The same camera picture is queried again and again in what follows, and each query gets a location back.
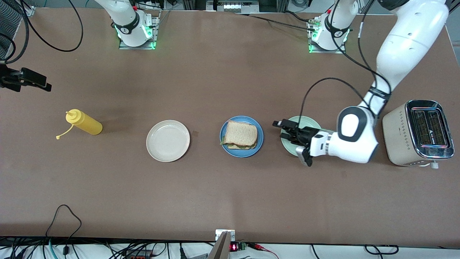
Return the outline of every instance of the yellow squeeze bottle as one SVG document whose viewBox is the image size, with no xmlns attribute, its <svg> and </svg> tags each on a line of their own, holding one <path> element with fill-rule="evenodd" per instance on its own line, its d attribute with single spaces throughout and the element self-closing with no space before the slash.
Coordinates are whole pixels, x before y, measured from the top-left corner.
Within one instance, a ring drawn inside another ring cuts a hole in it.
<svg viewBox="0 0 460 259">
<path fill-rule="evenodd" d="M 68 123 L 72 124 L 72 126 L 66 132 L 62 133 L 59 136 L 56 136 L 56 139 L 59 139 L 62 135 L 69 132 L 74 126 L 88 132 L 91 135 L 97 135 L 101 133 L 102 124 L 99 121 L 88 116 L 86 113 L 78 109 L 72 109 L 65 113 L 67 114 L 65 116 L 65 119 Z"/>
</svg>

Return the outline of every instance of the brown table surface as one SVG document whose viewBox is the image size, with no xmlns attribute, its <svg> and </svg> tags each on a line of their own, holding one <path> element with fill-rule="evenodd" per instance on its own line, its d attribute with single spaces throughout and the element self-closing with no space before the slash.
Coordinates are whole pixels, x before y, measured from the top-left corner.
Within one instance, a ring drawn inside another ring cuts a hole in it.
<svg viewBox="0 0 460 259">
<path fill-rule="evenodd" d="M 48 76 L 52 92 L 0 92 L 0 235 L 44 235 L 65 203 L 83 221 L 77 236 L 213 240 L 215 229 L 227 228 L 256 242 L 460 245 L 459 156 L 437 171 L 394 166 L 381 124 L 381 148 L 365 165 L 323 156 L 305 167 L 283 148 L 271 124 L 298 115 L 312 83 L 339 77 L 365 93 L 372 82 L 343 55 L 308 53 L 304 31 L 226 12 L 171 12 L 156 50 L 126 51 L 117 49 L 104 10 L 78 10 L 85 28 L 79 49 L 57 52 L 31 31 L 25 55 L 11 65 Z M 266 17 L 302 25 L 287 14 Z M 347 43 L 356 58 L 360 20 Z M 372 66 L 395 20 L 366 19 L 362 45 Z M 32 22 L 61 48 L 80 36 L 72 9 L 38 9 Z M 437 100 L 456 138 L 458 73 L 443 30 L 383 114 L 410 99 Z M 339 111 L 358 103 L 345 85 L 324 82 L 305 115 L 335 129 Z M 101 121 L 103 132 L 74 129 L 57 141 L 72 108 Z M 264 144 L 250 158 L 219 145 L 222 124 L 236 115 L 264 129 Z M 188 152 L 172 163 L 154 160 L 145 147 L 150 128 L 166 119 L 191 134 Z M 51 235 L 67 236 L 77 225 L 62 210 Z"/>
</svg>

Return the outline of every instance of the blue plate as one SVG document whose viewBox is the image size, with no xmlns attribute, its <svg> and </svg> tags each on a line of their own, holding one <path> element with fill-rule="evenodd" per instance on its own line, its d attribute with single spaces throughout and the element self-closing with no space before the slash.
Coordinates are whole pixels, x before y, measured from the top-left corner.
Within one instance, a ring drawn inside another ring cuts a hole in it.
<svg viewBox="0 0 460 259">
<path fill-rule="evenodd" d="M 247 149 L 247 150 L 229 149 L 226 145 L 223 145 L 222 147 L 224 148 L 224 150 L 230 155 L 234 157 L 238 157 L 238 158 L 250 157 L 254 155 L 255 153 L 257 153 L 257 151 L 259 151 L 259 149 L 262 147 L 262 143 L 264 142 L 264 132 L 260 124 L 255 119 L 248 117 L 248 116 L 235 116 L 233 118 L 230 118 L 229 120 L 236 121 L 236 122 L 246 122 L 246 123 L 256 126 L 257 145 L 255 148 Z M 225 136 L 225 133 L 227 132 L 227 124 L 228 124 L 228 121 L 226 121 L 224 125 L 222 126 L 222 128 L 220 129 L 219 142 L 222 141 L 222 138 Z"/>
</svg>

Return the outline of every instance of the sandwich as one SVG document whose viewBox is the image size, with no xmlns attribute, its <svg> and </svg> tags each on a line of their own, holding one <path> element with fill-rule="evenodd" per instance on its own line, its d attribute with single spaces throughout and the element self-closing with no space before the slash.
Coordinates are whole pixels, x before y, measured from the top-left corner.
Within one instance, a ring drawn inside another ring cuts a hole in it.
<svg viewBox="0 0 460 259">
<path fill-rule="evenodd" d="M 257 145 L 257 128 L 254 125 L 229 120 L 227 132 L 223 137 L 221 145 L 228 149 L 251 149 Z"/>
</svg>

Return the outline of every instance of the plate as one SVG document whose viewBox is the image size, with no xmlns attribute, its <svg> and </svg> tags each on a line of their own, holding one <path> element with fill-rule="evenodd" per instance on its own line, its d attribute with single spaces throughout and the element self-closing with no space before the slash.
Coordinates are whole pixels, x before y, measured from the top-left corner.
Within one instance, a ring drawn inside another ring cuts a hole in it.
<svg viewBox="0 0 460 259">
<path fill-rule="evenodd" d="M 245 122 L 251 125 L 256 126 L 257 128 L 257 145 L 255 148 L 252 149 L 247 149 L 247 150 L 241 150 L 241 149 L 229 149 L 226 145 L 223 145 L 222 147 L 224 150 L 229 153 L 230 155 L 238 158 L 246 158 L 254 155 L 259 151 L 259 149 L 262 147 L 262 143 L 264 142 L 264 132 L 262 130 L 262 127 L 260 124 L 253 118 L 248 117 L 248 116 L 235 116 L 233 118 L 228 119 L 222 128 L 220 129 L 220 138 L 219 138 L 219 143 L 222 141 L 222 138 L 225 136 L 225 133 L 227 132 L 227 124 L 228 121 L 236 121 L 236 122 Z"/>
<path fill-rule="evenodd" d="M 175 120 L 165 120 L 153 126 L 147 135 L 147 151 L 160 162 L 181 158 L 190 145 L 187 127 Z"/>
<path fill-rule="evenodd" d="M 290 118 L 289 120 L 299 122 L 299 117 L 294 116 Z M 303 127 L 312 127 L 312 128 L 317 128 L 317 129 L 321 128 L 318 122 L 316 122 L 314 119 L 307 117 L 307 116 L 302 116 L 302 119 L 300 120 L 299 128 L 303 128 Z M 294 156 L 297 156 L 297 153 L 295 152 L 295 148 L 298 147 L 297 145 L 294 145 L 289 140 L 283 139 L 283 138 L 281 139 L 281 143 L 283 144 L 284 148 L 289 153 L 293 154 Z"/>
</svg>

